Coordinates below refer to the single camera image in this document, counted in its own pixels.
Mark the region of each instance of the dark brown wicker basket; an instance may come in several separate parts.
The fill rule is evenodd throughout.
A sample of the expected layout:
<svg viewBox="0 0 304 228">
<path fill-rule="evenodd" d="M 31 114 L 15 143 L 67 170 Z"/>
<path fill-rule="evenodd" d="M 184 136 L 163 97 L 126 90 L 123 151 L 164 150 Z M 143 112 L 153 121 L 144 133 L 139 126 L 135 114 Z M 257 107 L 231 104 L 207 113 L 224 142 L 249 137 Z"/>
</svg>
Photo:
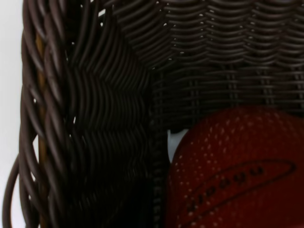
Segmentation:
<svg viewBox="0 0 304 228">
<path fill-rule="evenodd" d="M 28 228 L 119 227 L 150 179 L 147 217 L 161 227 L 167 129 L 245 104 L 303 115 L 303 3 L 24 0 L 19 155 L 3 226 L 19 175 Z"/>
</svg>

